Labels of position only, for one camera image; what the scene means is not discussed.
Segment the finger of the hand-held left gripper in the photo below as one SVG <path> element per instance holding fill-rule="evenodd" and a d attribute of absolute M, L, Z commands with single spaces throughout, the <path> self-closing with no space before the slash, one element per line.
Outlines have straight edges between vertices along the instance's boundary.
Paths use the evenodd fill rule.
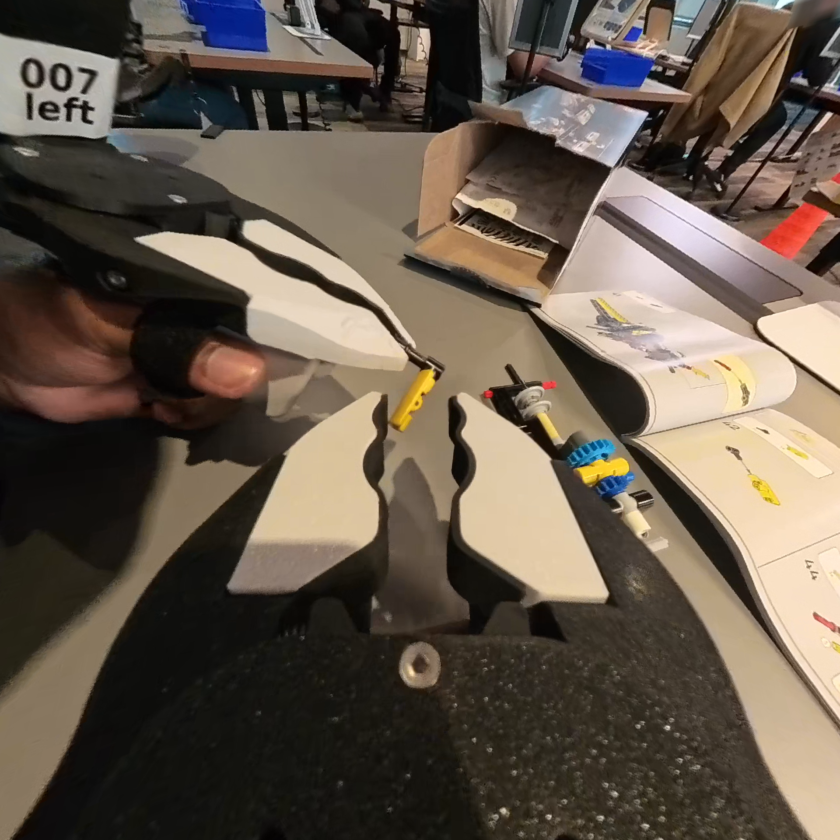
<path fill-rule="evenodd" d="M 191 399 L 190 368 L 206 340 L 235 340 L 266 360 L 268 417 L 289 413 L 331 366 L 403 371 L 404 348 L 370 312 L 265 266 L 225 236 L 158 232 L 134 239 L 134 296 L 142 303 L 134 362 L 160 396 Z"/>
<path fill-rule="evenodd" d="M 384 298 L 340 257 L 265 219 L 241 223 L 241 245 L 265 266 L 373 314 L 405 348 L 417 345 Z"/>

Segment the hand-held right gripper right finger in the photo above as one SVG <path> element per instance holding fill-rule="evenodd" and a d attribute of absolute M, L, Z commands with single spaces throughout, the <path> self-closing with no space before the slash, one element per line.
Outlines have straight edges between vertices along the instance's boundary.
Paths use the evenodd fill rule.
<path fill-rule="evenodd" d="M 609 592 L 551 457 L 467 393 L 449 399 L 448 580 L 471 607 L 603 604 Z"/>

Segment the black lego pin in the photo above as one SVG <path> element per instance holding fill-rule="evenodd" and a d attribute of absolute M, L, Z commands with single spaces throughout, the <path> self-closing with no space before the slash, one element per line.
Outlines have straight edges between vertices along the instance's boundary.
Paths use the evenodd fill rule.
<path fill-rule="evenodd" d="M 411 345 L 404 348 L 407 359 L 420 371 L 431 371 L 433 378 L 438 381 L 445 372 L 445 366 L 430 355 L 419 352 Z"/>

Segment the small yellow lego piece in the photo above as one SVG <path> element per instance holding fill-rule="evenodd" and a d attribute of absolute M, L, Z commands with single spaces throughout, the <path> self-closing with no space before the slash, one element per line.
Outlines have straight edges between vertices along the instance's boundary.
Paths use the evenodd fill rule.
<path fill-rule="evenodd" d="M 437 379 L 438 372 L 431 367 L 417 373 L 391 415 L 391 428 L 399 433 L 406 431 L 414 414 L 423 406 L 425 396 L 434 388 Z"/>

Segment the partly built lego model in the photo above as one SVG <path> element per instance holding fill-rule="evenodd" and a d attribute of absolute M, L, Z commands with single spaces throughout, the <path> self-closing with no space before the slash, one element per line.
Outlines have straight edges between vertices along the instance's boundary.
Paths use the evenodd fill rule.
<path fill-rule="evenodd" d="M 655 498 L 637 484 L 633 469 L 618 455 L 616 444 L 608 437 L 591 437 L 581 430 L 563 435 L 551 416 L 550 393 L 556 389 L 556 381 L 528 381 L 512 364 L 505 365 L 505 372 L 510 382 L 486 389 L 484 401 L 552 460 L 571 469 L 648 550 L 665 551 L 669 541 L 648 520 Z"/>

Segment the cardboard lego box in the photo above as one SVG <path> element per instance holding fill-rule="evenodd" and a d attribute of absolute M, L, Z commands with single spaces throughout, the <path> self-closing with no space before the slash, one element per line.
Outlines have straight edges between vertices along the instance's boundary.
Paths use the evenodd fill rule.
<path fill-rule="evenodd" d="M 416 243 L 410 256 L 482 287 L 540 308 L 559 282 L 585 227 L 646 120 L 642 110 L 537 87 L 505 104 L 470 103 L 473 119 L 434 136 L 423 159 Z M 452 200 L 467 174 L 510 137 L 537 137 L 612 169 L 582 224 L 563 226 L 545 258 L 517 252 L 455 225 Z"/>

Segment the lego instruction booklet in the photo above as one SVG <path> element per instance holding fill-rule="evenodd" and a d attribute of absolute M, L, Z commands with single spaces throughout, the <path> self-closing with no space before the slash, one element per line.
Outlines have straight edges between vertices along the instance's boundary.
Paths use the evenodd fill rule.
<path fill-rule="evenodd" d="M 581 387 L 616 432 L 720 535 L 754 610 L 838 721 L 838 446 L 778 410 L 793 363 L 641 291 L 561 293 L 534 313 L 581 352 Z"/>

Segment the person's left hand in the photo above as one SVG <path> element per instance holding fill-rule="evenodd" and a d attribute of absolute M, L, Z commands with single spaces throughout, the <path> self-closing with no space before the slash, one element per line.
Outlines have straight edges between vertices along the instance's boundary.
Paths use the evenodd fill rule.
<path fill-rule="evenodd" d="M 152 398 L 130 358 L 139 317 L 139 309 L 86 295 L 50 270 L 3 269 L 2 408 L 63 424 L 141 417 L 189 430 L 221 423 L 266 383 L 260 352 L 211 338 L 189 375 L 202 396 Z"/>

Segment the white paper bag yellow circle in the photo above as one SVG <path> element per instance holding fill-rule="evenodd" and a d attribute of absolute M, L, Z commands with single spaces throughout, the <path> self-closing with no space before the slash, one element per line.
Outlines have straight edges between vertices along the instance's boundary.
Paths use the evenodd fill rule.
<path fill-rule="evenodd" d="M 459 213 L 468 207 L 558 241 L 565 206 L 533 195 L 510 194 L 474 182 L 467 182 L 452 200 Z"/>

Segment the brown-edged grey table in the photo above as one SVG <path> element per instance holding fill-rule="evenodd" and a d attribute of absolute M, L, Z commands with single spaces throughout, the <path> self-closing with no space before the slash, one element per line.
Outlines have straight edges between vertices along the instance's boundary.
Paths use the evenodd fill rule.
<path fill-rule="evenodd" d="M 688 92 L 650 79 L 645 79 L 640 87 L 609 86 L 584 79 L 581 71 L 582 58 L 581 54 L 571 52 L 563 59 L 552 59 L 541 69 L 538 80 L 545 85 L 588 98 L 617 102 L 647 111 L 675 104 L 687 104 L 692 99 Z"/>
<path fill-rule="evenodd" d="M 371 78 L 370 65 L 333 38 L 294 35 L 281 16 L 281 2 L 260 2 L 266 24 L 266 50 L 229 49 L 207 43 L 206 30 L 190 20 L 186 2 L 132 2 L 151 60 L 173 56 L 195 79 L 232 88 L 248 127 L 257 130 L 256 106 L 267 127 L 289 129 L 285 96 L 296 94 L 301 130 L 309 129 L 307 95 L 339 81 Z"/>

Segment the black striped sheet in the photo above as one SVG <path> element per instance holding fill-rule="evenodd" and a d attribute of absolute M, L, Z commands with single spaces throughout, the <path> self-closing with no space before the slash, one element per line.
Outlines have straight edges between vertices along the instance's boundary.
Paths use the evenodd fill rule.
<path fill-rule="evenodd" d="M 545 258 L 557 245 L 550 238 L 478 208 L 469 208 L 458 215 L 455 225 L 491 243 L 531 256 Z"/>

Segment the blue storage bin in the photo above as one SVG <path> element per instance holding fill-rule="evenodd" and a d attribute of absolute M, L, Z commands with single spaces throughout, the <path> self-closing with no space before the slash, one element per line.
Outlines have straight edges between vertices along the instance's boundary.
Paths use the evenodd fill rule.
<path fill-rule="evenodd" d="M 259 1 L 181 1 L 183 13 L 202 30 L 205 46 L 268 52 L 266 10 Z"/>
<path fill-rule="evenodd" d="M 581 77 L 613 88 L 640 88 L 653 69 L 655 58 L 620 49 L 589 47 L 581 59 Z"/>

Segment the person's dark jacket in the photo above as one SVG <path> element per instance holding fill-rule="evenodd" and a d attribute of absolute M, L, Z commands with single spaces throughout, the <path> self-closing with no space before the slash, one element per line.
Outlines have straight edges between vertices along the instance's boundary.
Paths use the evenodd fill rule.
<path fill-rule="evenodd" d="M 161 428 L 122 419 L 62 424 L 2 416 L 2 539 L 38 533 L 102 569 L 137 541 L 160 464 Z"/>

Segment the grey monitor on stand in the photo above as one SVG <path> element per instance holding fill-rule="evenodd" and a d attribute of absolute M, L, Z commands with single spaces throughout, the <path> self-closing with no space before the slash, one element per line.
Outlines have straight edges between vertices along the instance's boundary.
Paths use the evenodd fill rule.
<path fill-rule="evenodd" d="M 508 47 L 520 92 L 536 81 L 550 59 L 566 57 L 577 1 L 518 1 Z"/>

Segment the tan cloth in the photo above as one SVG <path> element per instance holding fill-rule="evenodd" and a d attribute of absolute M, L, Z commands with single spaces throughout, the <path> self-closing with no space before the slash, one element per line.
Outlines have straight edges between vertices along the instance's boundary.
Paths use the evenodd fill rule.
<path fill-rule="evenodd" d="M 792 14 L 757 3 L 736 3 L 722 19 L 694 63 L 684 92 L 658 141 L 666 150 L 684 150 L 690 141 L 701 149 L 729 149 L 770 109 L 797 28 Z"/>

